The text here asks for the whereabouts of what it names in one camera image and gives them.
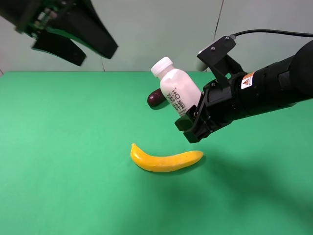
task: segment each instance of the toy banana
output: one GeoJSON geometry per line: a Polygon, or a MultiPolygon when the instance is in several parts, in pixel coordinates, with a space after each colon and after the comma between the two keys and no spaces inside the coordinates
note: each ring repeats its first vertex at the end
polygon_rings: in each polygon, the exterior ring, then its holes
{"type": "Polygon", "coordinates": [[[131,158],[142,169],[153,172],[170,172],[190,166],[203,156],[201,151],[189,151],[168,157],[151,156],[132,144],[131,158]]]}

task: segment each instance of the warning label sticker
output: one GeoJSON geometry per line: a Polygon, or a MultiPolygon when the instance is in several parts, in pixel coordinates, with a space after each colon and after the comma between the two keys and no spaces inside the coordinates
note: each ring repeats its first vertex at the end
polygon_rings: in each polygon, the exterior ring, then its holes
{"type": "Polygon", "coordinates": [[[247,74],[241,81],[241,90],[252,86],[254,72],[247,74]]]}

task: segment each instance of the white plastic bottle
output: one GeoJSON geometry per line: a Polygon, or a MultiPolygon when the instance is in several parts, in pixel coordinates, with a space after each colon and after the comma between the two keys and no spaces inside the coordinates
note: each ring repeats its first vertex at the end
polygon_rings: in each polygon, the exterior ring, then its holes
{"type": "Polygon", "coordinates": [[[173,67],[170,58],[161,59],[152,67],[151,72],[161,80],[163,95],[181,117],[193,105],[198,105],[201,91],[185,71],[173,67]]]}

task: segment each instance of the white wall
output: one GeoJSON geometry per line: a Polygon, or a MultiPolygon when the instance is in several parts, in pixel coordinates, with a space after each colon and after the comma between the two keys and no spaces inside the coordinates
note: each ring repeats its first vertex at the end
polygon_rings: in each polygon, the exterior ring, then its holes
{"type": "MultiPolygon", "coordinates": [[[[148,71],[163,56],[178,68],[194,70],[195,56],[213,40],[223,0],[92,0],[119,49],[107,71],[148,71]]],[[[312,0],[224,0],[217,38],[270,28],[313,33],[312,0]]],[[[295,54],[310,39],[249,34],[236,39],[230,55],[246,71],[257,70],[295,54]]],[[[88,48],[82,67],[32,51],[33,40],[0,19],[0,69],[3,71],[102,71],[101,59],[88,48]]]]}
{"type": "MultiPolygon", "coordinates": [[[[179,68],[194,69],[195,56],[213,40],[222,0],[92,0],[99,17],[119,45],[107,71],[148,71],[164,56],[179,68]]],[[[33,40],[0,19],[0,69],[3,71],[102,71],[100,57],[87,48],[77,67],[32,51],[33,40]]]]}

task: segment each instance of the green surface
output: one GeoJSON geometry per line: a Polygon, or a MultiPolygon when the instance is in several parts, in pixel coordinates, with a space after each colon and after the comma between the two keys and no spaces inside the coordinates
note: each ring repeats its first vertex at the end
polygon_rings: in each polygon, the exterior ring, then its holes
{"type": "MultiPolygon", "coordinates": [[[[209,73],[190,73],[198,85],[209,73]]],[[[1,235],[313,234],[312,102],[189,144],[148,72],[8,72],[0,78],[1,235]],[[150,173],[154,155],[202,150],[150,173]]]]}

